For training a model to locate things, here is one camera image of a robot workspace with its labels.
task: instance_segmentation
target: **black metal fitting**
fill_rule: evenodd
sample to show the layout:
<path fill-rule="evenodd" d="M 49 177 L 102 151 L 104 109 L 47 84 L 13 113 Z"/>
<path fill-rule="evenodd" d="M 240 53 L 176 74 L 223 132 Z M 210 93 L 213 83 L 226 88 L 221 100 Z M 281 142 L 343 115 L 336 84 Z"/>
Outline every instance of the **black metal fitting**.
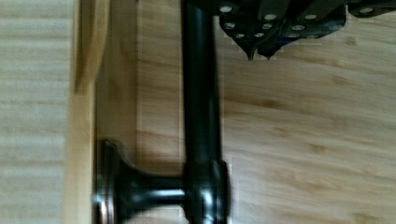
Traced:
<path fill-rule="evenodd" d="M 223 224 L 230 215 L 227 164 L 221 155 L 213 15 L 182 4 L 186 161 L 181 176 L 152 175 L 121 158 L 122 143 L 98 143 L 97 222 L 118 224 L 163 205 L 183 207 L 191 224 Z"/>

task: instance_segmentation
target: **wooden door frame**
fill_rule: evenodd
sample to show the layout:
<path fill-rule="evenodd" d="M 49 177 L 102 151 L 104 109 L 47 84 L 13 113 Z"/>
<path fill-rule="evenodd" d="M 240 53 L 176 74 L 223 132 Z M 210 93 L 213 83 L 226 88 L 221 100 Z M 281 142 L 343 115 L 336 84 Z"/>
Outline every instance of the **wooden door frame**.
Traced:
<path fill-rule="evenodd" d="M 95 145 L 134 149 L 136 5 L 75 0 L 66 136 L 64 224 L 93 223 Z"/>

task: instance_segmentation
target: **black pole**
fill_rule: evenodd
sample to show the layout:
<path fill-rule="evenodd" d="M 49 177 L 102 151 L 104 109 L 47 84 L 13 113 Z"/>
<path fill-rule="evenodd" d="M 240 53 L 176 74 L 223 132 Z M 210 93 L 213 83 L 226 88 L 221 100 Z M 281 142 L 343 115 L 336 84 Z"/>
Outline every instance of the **black pole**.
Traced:
<path fill-rule="evenodd" d="M 221 156 L 213 16 L 182 1 L 186 164 L 184 211 L 190 224 L 225 224 L 230 179 Z"/>
<path fill-rule="evenodd" d="M 221 161 L 213 17 L 182 5 L 186 162 Z"/>
<path fill-rule="evenodd" d="M 155 206 L 180 204 L 190 224 L 226 224 L 230 178 L 221 156 L 213 17 L 182 2 L 186 163 L 182 176 L 144 173 L 120 157 L 121 143 L 97 151 L 99 223 L 117 224 Z"/>

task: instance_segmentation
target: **wood grain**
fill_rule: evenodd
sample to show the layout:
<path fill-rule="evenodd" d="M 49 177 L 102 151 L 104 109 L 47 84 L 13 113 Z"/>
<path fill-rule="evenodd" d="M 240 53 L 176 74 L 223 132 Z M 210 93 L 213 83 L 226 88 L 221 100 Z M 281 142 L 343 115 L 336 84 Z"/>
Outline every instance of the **wood grain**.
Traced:
<path fill-rule="evenodd" d="M 92 29 L 83 29 L 94 24 L 96 27 L 101 26 L 97 24 L 97 15 L 94 12 L 91 15 L 91 8 L 96 6 L 95 1 L 76 1 L 74 6 L 62 213 L 64 224 L 92 222 L 95 78 L 99 69 L 94 65 L 89 73 L 91 67 L 85 62 L 94 60 L 100 64 L 97 61 L 102 58 L 92 54 L 103 55 L 92 52 L 92 45 L 89 43 L 92 40 Z"/>
<path fill-rule="evenodd" d="M 140 1 L 136 161 L 183 163 L 178 1 Z M 232 223 L 396 222 L 396 14 L 348 18 L 342 31 L 245 53 L 217 26 Z M 130 223 L 187 223 L 174 208 Z"/>
<path fill-rule="evenodd" d="M 134 149 L 135 5 L 123 0 L 112 1 L 111 4 L 107 1 L 108 5 L 102 6 L 104 3 L 91 1 L 76 4 L 75 49 L 71 72 L 74 85 L 71 85 L 69 96 L 65 165 L 65 224 L 96 222 L 92 209 L 96 141 L 104 138 L 117 139 Z M 94 15 L 87 15 L 92 6 L 95 8 L 92 12 Z M 105 17 L 108 21 L 98 21 L 97 10 L 101 7 L 104 7 L 101 10 L 108 10 Z M 104 30 L 80 29 L 84 24 L 93 24 Z M 92 37 L 92 32 L 100 34 Z M 97 38 L 103 38 L 103 46 Z M 92 49 L 92 46 L 98 44 L 98 48 L 103 47 L 103 52 Z"/>
<path fill-rule="evenodd" d="M 1 5 L 0 220 L 61 223 L 73 1 Z M 248 62 L 217 27 L 233 223 L 396 222 L 395 21 L 349 18 L 342 31 L 269 62 Z M 178 1 L 139 1 L 137 24 L 133 160 L 180 173 Z M 170 207 L 130 223 L 186 221 Z"/>

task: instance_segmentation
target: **round base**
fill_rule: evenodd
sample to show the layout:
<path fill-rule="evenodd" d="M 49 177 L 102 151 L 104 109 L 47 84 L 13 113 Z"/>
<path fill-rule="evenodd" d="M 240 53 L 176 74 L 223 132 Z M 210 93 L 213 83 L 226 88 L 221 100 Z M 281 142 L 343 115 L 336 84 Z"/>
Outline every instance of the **round base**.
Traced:
<path fill-rule="evenodd" d="M 116 224 L 115 182 L 119 174 L 120 156 L 118 142 L 99 142 L 96 153 L 96 188 L 94 194 L 94 217 L 98 224 Z"/>

